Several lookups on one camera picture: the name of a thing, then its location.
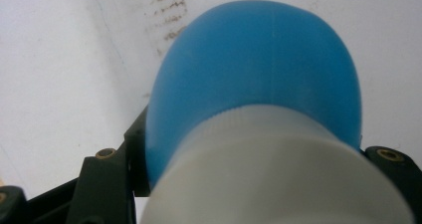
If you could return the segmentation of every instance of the white wall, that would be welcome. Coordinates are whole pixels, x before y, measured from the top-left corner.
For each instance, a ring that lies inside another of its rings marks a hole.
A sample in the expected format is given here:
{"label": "white wall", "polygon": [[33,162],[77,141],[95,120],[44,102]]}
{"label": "white wall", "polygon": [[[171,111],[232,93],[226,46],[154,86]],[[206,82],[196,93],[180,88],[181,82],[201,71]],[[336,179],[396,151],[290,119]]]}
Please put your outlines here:
{"label": "white wall", "polygon": [[[228,1],[0,0],[3,182],[31,198],[118,147],[148,103],[168,35]],[[316,13],[344,41],[360,78],[363,147],[422,166],[422,0],[274,1]]]}

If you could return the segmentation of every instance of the white surface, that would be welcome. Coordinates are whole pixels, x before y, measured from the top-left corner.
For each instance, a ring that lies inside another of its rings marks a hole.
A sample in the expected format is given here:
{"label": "white surface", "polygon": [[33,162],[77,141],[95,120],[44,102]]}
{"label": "white surface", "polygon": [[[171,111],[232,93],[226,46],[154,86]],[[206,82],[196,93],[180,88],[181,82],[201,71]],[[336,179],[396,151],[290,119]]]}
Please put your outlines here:
{"label": "white surface", "polygon": [[189,132],[140,223],[414,221],[395,186],[360,153],[299,112],[257,105]]}
{"label": "white surface", "polygon": [[[228,1],[0,0],[1,179],[34,197],[119,146],[170,37]],[[316,13],[344,41],[360,78],[363,146],[422,166],[422,0],[274,1]]]}

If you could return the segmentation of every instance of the cylindrical object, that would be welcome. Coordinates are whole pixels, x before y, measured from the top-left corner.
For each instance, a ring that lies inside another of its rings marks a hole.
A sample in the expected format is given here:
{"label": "cylindrical object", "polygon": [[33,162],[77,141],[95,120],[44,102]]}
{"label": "cylindrical object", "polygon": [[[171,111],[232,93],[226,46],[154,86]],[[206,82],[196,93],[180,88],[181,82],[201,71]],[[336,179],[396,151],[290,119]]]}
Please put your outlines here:
{"label": "cylindrical object", "polygon": [[359,148],[356,71],[333,29],[285,4],[233,2],[189,25],[162,64],[146,121],[151,186],[193,127],[247,105],[301,112]]}

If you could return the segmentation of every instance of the blue dome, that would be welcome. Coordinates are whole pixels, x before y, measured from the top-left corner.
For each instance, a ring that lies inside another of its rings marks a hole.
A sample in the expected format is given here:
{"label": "blue dome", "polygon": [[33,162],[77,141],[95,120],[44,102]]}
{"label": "blue dome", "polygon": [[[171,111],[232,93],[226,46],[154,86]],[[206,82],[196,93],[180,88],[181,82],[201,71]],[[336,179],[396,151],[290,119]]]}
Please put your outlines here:
{"label": "blue dome", "polygon": [[359,149],[358,79],[333,29],[285,4],[232,2],[192,22],[158,73],[146,120],[151,186],[195,125],[258,104],[302,112]]}

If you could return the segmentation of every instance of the white plastic base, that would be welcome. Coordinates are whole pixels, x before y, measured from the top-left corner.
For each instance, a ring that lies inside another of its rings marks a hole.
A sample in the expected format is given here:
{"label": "white plastic base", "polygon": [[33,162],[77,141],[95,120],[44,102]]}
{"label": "white plastic base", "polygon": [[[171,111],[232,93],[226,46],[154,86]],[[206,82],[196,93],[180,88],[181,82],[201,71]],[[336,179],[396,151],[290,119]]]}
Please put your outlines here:
{"label": "white plastic base", "polygon": [[142,224],[413,223],[396,188],[307,116],[272,106],[221,113],[182,141]]}

